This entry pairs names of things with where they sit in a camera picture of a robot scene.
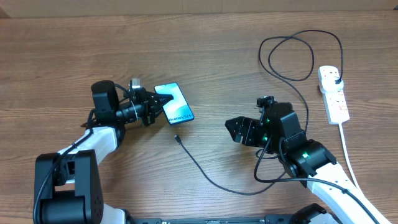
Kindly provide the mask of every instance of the wooden tabletop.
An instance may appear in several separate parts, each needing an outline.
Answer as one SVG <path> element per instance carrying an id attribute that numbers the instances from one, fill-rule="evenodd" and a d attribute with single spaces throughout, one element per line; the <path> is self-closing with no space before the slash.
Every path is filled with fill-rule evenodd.
<path id="1" fill-rule="evenodd" d="M 365 196 L 398 222 L 398 13 L 295 12 L 197 16 L 118 16 L 0 20 L 0 223 L 32 223 L 35 158 L 69 146 L 84 132 L 93 107 L 90 86 L 140 78 L 147 90 L 178 82 L 195 120 L 157 122 L 127 132 L 99 165 L 104 200 L 134 217 L 258 217 L 294 213 L 313 202 L 299 183 L 275 184 L 247 197 L 211 185 L 175 142 L 179 134 L 208 176 L 233 190 L 266 185 L 253 178 L 257 148 L 232 141 L 224 126 L 237 116 L 259 118 L 256 98 L 291 102 L 302 126 L 305 108 L 285 83 L 259 66 L 261 41 L 304 29 L 335 33 L 344 47 L 345 93 L 351 119 L 343 125 L 351 163 Z M 340 68 L 329 35 L 300 35 L 314 49 L 315 73 L 294 85 L 310 108 L 308 137 L 323 143 L 346 168 L 337 126 L 327 122 L 316 70 Z M 275 46 L 271 40 L 263 57 Z M 310 51 L 297 41 L 272 56 L 281 74 L 304 77 Z M 283 172 L 265 161 L 262 178 Z"/>

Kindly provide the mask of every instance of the power strip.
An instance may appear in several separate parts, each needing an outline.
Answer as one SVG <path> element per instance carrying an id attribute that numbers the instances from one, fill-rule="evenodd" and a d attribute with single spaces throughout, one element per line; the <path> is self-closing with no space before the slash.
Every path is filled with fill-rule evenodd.
<path id="1" fill-rule="evenodd" d="M 344 81 L 342 80 L 339 84 L 336 84 L 336 80 L 339 79 L 339 77 L 340 74 L 336 67 L 325 65 L 318 69 L 319 88 L 322 92 L 328 122 L 329 124 L 337 124 L 339 127 L 341 143 L 343 145 L 343 151 L 348 170 L 353 178 L 356 188 L 361 191 L 359 184 L 356 181 L 351 163 L 349 162 L 343 133 L 343 123 L 349 120 L 349 113 L 346 98 L 343 92 Z"/>

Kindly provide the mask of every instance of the white cord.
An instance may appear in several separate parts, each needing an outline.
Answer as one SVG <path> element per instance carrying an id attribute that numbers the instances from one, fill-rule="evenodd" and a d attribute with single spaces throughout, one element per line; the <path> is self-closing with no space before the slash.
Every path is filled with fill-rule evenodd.
<path id="1" fill-rule="evenodd" d="M 344 138 L 343 125 L 341 123 L 338 123 L 338 129 L 340 130 L 341 143 L 343 145 L 344 156 L 346 158 L 346 162 L 347 162 L 349 173 L 351 174 L 351 177 L 353 178 L 355 187 L 360 192 L 362 192 L 362 190 L 359 188 L 358 182 L 356 181 L 353 168 L 351 167 L 351 163 L 349 162 L 348 152 L 347 152 L 347 147 L 346 147 L 346 139 Z"/>

